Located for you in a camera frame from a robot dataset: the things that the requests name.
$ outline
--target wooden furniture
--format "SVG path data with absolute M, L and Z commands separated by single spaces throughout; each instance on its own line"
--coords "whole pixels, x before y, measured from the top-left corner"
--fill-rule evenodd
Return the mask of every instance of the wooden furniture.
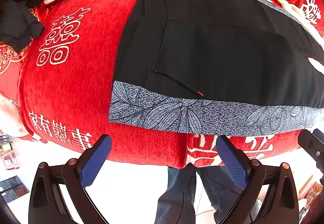
M 307 193 L 312 189 L 314 184 L 316 183 L 316 176 L 312 174 L 310 178 L 306 181 L 306 183 L 302 186 L 302 188 L 298 192 L 298 200 L 306 197 Z
M 20 168 L 20 164 L 17 161 L 15 152 L 13 150 L 5 153 L 4 155 L 0 156 L 4 167 L 6 170 L 11 170 L 11 169 L 18 169 Z

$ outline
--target window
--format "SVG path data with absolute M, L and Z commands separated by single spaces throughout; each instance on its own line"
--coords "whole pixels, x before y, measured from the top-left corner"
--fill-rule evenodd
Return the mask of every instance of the window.
M 7 180 L 0 182 L 0 192 L 6 203 L 9 203 L 29 191 L 25 185 L 20 181 L 19 177 L 14 176 Z

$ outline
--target person's leg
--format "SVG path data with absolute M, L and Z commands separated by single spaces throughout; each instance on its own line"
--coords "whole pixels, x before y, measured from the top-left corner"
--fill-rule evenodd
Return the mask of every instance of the person's leg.
M 196 170 L 212 207 L 216 210 L 214 213 L 215 222 L 219 223 L 234 205 L 243 189 L 234 184 L 224 166 L 209 166 L 196 168 Z M 256 214 L 257 210 L 253 208 L 245 224 L 252 222 L 251 220 L 255 219 Z
M 196 171 L 192 164 L 183 169 L 168 167 L 167 190 L 158 199 L 155 224 L 195 224 L 195 192 Z

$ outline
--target black fabric panel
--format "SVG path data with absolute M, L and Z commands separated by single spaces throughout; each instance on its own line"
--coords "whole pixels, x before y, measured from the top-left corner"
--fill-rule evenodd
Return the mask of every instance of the black fabric panel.
M 284 37 L 261 30 L 169 21 L 152 71 L 167 74 L 210 100 L 323 105 L 323 74 Z M 156 90 L 155 84 L 145 87 Z M 168 95 L 170 89 L 161 84 L 159 93 Z M 173 96 L 181 98 L 175 91 Z
M 178 98 L 323 108 L 324 52 L 257 0 L 138 0 L 114 80 Z
M 25 6 L 25 2 L 7 0 L 0 12 L 0 41 L 21 52 L 30 37 L 39 37 L 44 26 Z

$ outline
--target red quilt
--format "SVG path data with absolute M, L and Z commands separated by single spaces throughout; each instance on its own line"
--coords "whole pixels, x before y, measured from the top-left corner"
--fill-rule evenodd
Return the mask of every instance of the red quilt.
M 287 0 L 297 7 L 307 0 Z M 322 31 L 322 0 L 308 17 Z M 147 130 L 108 122 L 114 62 L 123 27 L 136 0 L 63 0 L 50 11 L 24 63 L 19 98 L 27 130 L 74 151 L 102 133 L 113 141 L 110 160 L 182 168 L 221 163 L 216 136 Z M 270 0 L 280 6 L 276 0 Z M 250 157 L 266 158 L 298 147 L 299 131 L 231 137 Z
M 30 8 L 30 12 L 37 17 L 38 21 L 42 22 L 46 18 L 49 9 L 42 7 Z M 0 93 L 4 97 L 13 100 L 18 106 L 20 106 L 18 79 L 31 46 L 32 42 L 22 52 L 17 53 L 11 46 L 0 42 Z

